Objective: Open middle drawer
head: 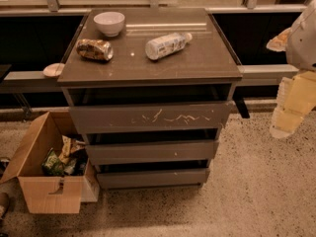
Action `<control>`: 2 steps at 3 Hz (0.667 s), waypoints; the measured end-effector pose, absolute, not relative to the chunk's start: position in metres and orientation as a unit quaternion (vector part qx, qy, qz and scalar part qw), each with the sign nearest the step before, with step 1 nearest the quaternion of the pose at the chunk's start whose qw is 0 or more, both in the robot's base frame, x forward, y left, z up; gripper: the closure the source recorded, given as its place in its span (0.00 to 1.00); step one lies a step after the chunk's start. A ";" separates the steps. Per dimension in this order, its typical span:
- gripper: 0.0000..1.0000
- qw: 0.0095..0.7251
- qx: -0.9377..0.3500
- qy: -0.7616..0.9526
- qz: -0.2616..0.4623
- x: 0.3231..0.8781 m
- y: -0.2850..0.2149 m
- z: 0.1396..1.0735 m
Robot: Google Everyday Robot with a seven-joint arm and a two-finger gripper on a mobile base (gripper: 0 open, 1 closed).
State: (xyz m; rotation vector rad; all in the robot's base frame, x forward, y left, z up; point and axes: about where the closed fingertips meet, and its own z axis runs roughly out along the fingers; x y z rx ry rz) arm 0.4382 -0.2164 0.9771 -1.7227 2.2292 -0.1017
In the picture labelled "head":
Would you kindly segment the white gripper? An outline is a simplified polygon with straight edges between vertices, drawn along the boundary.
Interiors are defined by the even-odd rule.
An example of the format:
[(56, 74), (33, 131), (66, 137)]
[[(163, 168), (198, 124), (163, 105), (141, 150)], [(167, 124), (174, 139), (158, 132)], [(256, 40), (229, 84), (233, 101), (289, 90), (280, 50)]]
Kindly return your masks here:
[(286, 138), (297, 130), (316, 107), (316, 0), (313, 0), (291, 28), (270, 39), (266, 48), (286, 53), (288, 64), (303, 71), (291, 79), (283, 77), (277, 91), (270, 133)]

